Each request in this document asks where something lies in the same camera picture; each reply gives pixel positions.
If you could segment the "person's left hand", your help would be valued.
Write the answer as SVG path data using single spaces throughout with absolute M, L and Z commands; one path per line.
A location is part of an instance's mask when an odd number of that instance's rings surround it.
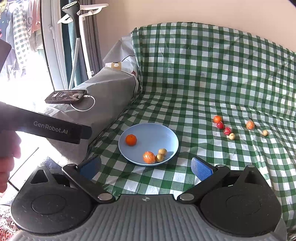
M 7 189 L 10 172 L 13 170 L 14 158 L 21 156 L 21 139 L 14 131 L 1 132 L 1 193 Z

